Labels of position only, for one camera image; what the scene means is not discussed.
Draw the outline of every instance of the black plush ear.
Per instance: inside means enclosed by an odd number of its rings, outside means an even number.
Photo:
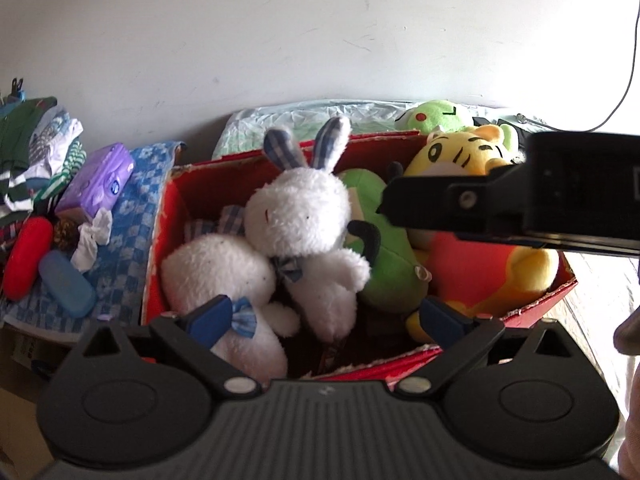
[[[382,243],[380,230],[371,222],[351,220],[347,224],[347,231],[350,235],[360,238],[363,241],[364,250],[362,251],[362,256],[364,256],[369,262],[369,265],[373,267],[376,264]]]
[[[389,184],[393,179],[404,174],[404,168],[397,160],[394,160],[386,167],[386,183]]]

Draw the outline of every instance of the plush ear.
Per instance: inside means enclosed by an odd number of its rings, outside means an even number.
[[[386,167],[386,183],[389,184],[393,179],[402,176],[404,168],[397,160],[394,160]]]
[[[364,243],[364,250],[362,256],[369,262],[369,265],[373,267],[376,264],[378,253],[380,252],[380,245],[382,245],[382,237],[380,236],[380,229],[375,224],[364,220],[351,220],[347,224],[347,232],[351,236],[360,238]]]
[[[287,130],[272,128],[264,135],[264,155],[282,171],[306,168],[306,158],[300,144]]]
[[[351,123],[345,116],[329,119],[316,135],[311,167],[331,173],[349,142]]]
[[[484,126],[478,126],[473,130],[473,134],[481,139],[488,140],[489,142],[495,142],[496,144],[502,144],[504,141],[504,132],[500,126],[495,124],[485,124]]]

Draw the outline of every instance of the green frog plush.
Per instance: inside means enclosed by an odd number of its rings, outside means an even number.
[[[338,177],[349,191],[351,222],[344,246],[364,256],[371,277],[358,296],[389,314],[414,311],[427,295],[431,273],[417,260],[406,230],[394,227],[376,210],[386,183],[369,170],[346,170]]]
[[[418,130],[429,135],[438,126],[443,132],[459,132],[474,125],[471,112],[451,101],[428,101],[410,108],[396,119],[397,130]]]

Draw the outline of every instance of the tissue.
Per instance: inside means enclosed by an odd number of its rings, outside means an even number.
[[[85,222],[78,230],[80,241],[78,248],[71,257],[71,265],[79,272],[87,272],[94,266],[98,256],[98,245],[106,245],[111,237],[113,216],[111,211],[101,207],[92,222]]]

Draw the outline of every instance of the rabbit ear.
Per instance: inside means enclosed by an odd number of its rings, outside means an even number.
[[[306,158],[298,142],[287,130],[272,128],[264,135],[262,150],[282,171],[306,168]]]
[[[331,173],[349,142],[351,123],[345,116],[329,119],[316,135],[311,167]]]

